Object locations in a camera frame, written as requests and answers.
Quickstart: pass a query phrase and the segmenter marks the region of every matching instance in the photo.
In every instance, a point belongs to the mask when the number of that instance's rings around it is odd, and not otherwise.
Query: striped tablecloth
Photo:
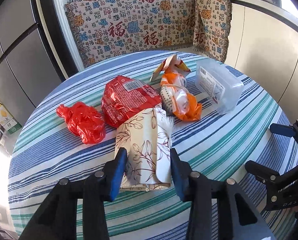
[[[115,129],[107,126],[101,143],[84,145],[56,115],[57,106],[83,101],[101,110],[108,81],[125,75],[149,83],[152,71],[174,53],[192,70],[187,77],[188,90],[203,104],[200,121],[175,123],[173,146],[180,159],[210,179],[236,179],[277,239],[284,238],[294,223],[295,211],[264,211],[265,187],[246,173],[243,164],[254,160],[280,173],[297,165],[298,146],[293,138],[273,135],[268,129],[273,122],[289,124],[288,119],[262,87],[231,67],[227,68],[244,83],[244,92],[233,112],[219,115],[194,85],[196,60],[203,57],[174,51],[143,51],[101,61],[59,85],[36,108],[18,138],[9,170],[9,204],[19,235],[59,179],[84,179],[113,159]],[[159,90],[159,82],[151,85]],[[185,239],[189,207],[190,203],[180,202],[173,187],[120,193],[114,203],[105,203],[110,239]],[[216,239],[217,223],[213,229]],[[82,202],[77,207],[77,238],[83,239]]]

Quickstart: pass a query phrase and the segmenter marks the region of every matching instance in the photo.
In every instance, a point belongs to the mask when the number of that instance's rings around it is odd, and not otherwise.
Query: patterned cloth
[[[230,0],[197,0],[196,6],[195,0],[81,0],[65,7],[85,67],[129,52],[193,44],[223,62],[226,57]]]
[[[84,179],[102,169],[114,156],[115,129],[107,126],[101,143],[85,145],[68,131],[63,118],[56,115],[57,106],[83,101],[101,110],[101,98],[108,81],[125,75],[148,82],[152,71],[173,53],[143,51],[101,61],[63,82],[41,102],[18,138],[9,170],[9,204],[19,235],[61,178]],[[294,139],[271,134],[268,129],[272,122],[288,125],[288,119],[262,87],[231,67],[227,68],[244,83],[244,91],[233,112],[219,115],[194,85],[196,61],[203,57],[177,54],[192,70],[187,77],[189,92],[203,104],[201,120],[175,123],[173,146],[180,159],[210,179],[223,181],[233,177],[282,240],[294,222],[293,209],[264,211],[265,187],[246,173],[243,163],[254,160],[281,174],[297,165],[298,146]],[[158,78],[150,84],[159,92],[159,83]],[[105,203],[110,239],[184,239],[189,207],[190,203],[180,201],[174,187],[120,193],[113,203]],[[82,239],[81,202],[77,211],[77,237]]]
[[[195,0],[193,46],[197,51],[225,62],[231,21],[230,0]]]

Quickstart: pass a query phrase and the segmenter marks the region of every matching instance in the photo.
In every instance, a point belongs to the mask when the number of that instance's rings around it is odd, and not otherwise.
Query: barcode
[[[146,83],[144,83],[141,80],[132,80],[132,81],[129,81],[129,82],[123,84],[123,87],[129,92],[133,89],[140,88],[144,85],[146,85]]]
[[[206,70],[203,67],[200,67],[200,72],[203,73],[204,75],[206,74]]]

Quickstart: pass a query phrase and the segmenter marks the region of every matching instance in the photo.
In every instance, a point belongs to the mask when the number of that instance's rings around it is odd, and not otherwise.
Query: orange snack wrapper
[[[180,120],[195,121],[201,118],[202,104],[186,88],[185,77],[191,72],[187,65],[174,54],[164,60],[153,72],[150,81],[155,80],[161,71],[161,98],[168,112]]]

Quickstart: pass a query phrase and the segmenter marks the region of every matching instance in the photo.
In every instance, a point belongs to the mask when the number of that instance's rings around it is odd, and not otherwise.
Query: refrigerator
[[[22,125],[77,73],[52,0],[1,0],[0,102]]]

